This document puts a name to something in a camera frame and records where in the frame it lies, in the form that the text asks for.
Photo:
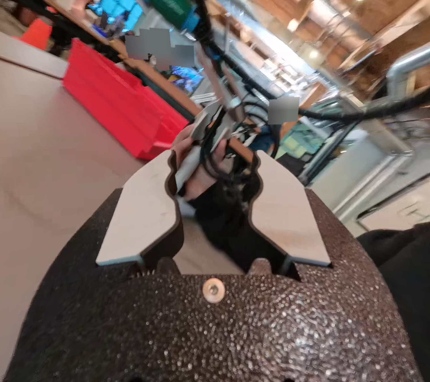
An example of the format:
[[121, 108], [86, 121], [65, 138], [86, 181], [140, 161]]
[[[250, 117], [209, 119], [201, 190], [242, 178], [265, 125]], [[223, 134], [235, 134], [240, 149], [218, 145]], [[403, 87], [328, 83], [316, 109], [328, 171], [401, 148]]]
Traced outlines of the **orange traffic cone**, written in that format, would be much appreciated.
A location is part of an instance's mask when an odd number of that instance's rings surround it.
[[51, 21], [38, 18], [29, 25], [27, 31], [24, 32], [22, 36], [13, 36], [13, 38], [40, 50], [46, 51], [51, 33]]

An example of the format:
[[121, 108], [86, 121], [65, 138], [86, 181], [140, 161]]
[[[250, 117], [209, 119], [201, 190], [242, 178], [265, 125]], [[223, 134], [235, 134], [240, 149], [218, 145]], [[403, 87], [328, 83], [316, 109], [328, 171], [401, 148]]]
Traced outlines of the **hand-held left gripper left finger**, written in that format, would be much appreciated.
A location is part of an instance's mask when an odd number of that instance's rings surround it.
[[123, 186], [96, 257], [98, 266], [138, 263], [157, 268], [184, 244], [175, 199], [176, 154], [167, 150], [139, 169]]

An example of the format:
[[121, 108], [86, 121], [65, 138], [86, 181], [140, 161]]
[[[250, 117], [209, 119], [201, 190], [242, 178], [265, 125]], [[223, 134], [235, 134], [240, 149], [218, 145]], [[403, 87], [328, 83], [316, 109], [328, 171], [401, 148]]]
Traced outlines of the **person's right hand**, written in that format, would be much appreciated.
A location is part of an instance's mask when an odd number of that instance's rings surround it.
[[[185, 127], [175, 138], [172, 149], [176, 152], [177, 166], [180, 167], [186, 156], [190, 153], [193, 147], [193, 139], [191, 132], [194, 125]], [[213, 151], [213, 160], [220, 170], [225, 172], [229, 169], [229, 161], [225, 159], [225, 151], [227, 147], [227, 140], [221, 140], [216, 149]], [[207, 173], [205, 168], [201, 165], [197, 167], [191, 177], [185, 182], [185, 191], [183, 198], [185, 201], [191, 201], [198, 198], [201, 194], [207, 191], [216, 179]]]

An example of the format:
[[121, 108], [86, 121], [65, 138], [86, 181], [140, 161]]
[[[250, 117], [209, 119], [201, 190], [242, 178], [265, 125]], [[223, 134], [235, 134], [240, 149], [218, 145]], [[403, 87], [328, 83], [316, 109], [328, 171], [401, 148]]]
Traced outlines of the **person's black clothing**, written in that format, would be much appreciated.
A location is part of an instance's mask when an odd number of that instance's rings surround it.
[[424, 381], [430, 380], [430, 223], [358, 236], [388, 285]]

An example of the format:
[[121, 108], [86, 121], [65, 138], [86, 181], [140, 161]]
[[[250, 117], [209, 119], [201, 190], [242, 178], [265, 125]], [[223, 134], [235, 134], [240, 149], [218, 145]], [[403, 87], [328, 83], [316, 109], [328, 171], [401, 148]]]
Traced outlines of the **metal ventilation duct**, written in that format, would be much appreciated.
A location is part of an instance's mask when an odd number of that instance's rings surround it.
[[388, 96], [395, 100], [407, 97], [407, 80], [410, 73], [430, 63], [430, 43], [410, 51], [397, 59], [386, 74]]

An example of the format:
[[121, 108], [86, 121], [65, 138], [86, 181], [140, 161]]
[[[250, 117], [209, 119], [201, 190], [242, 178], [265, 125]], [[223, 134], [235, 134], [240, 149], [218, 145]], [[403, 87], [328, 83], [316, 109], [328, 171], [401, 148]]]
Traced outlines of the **long wooden workbench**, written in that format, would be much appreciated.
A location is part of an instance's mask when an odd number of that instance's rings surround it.
[[87, 46], [114, 62], [119, 68], [128, 71], [151, 88], [163, 100], [178, 111], [184, 118], [191, 120], [201, 109], [186, 94], [166, 80], [143, 61], [132, 60], [126, 56], [125, 45], [121, 40], [108, 41], [87, 26], [84, 21], [58, 5], [55, 0], [18, 0], [24, 7], [50, 19], [55, 26], [67, 34], [68, 38], [78, 38]]

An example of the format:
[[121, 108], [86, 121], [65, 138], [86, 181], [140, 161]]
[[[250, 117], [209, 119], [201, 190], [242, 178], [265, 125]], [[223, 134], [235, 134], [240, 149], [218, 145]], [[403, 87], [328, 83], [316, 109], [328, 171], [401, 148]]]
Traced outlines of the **red plastic bin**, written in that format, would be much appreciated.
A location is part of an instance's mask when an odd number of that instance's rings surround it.
[[171, 148], [189, 121], [140, 79], [72, 39], [63, 87], [134, 158], [151, 160]]

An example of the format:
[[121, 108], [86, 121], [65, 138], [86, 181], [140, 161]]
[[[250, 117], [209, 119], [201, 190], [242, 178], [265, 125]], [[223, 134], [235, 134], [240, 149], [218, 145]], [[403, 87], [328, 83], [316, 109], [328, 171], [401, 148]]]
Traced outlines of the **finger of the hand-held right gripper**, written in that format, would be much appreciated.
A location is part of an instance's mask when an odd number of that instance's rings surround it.
[[196, 57], [203, 67], [203, 73], [208, 78], [220, 105], [231, 119], [244, 119], [243, 98], [235, 84], [233, 75], [225, 66], [222, 66], [221, 76], [219, 76], [216, 63], [207, 56], [203, 49], [196, 49]]
[[[212, 123], [213, 119], [220, 117], [223, 112], [223, 108], [204, 108], [195, 119], [194, 128], [191, 132], [191, 138], [194, 142], [198, 142], [197, 145], [193, 146], [191, 154], [198, 154], [200, 152], [200, 146], [206, 133], [206, 128]], [[225, 113], [221, 124], [215, 131], [215, 137], [213, 143], [210, 145], [211, 153], [217, 148], [219, 142], [223, 139], [228, 140], [233, 131], [233, 120], [228, 113]]]

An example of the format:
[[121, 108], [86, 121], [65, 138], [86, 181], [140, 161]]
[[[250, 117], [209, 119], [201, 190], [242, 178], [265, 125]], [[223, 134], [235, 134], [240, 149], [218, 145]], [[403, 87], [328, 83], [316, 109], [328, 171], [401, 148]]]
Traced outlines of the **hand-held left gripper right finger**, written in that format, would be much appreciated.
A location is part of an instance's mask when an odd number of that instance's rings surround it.
[[254, 161], [259, 188], [249, 203], [249, 223], [282, 255], [275, 272], [286, 275], [292, 263], [329, 267], [331, 260], [304, 186], [262, 150], [255, 152]]

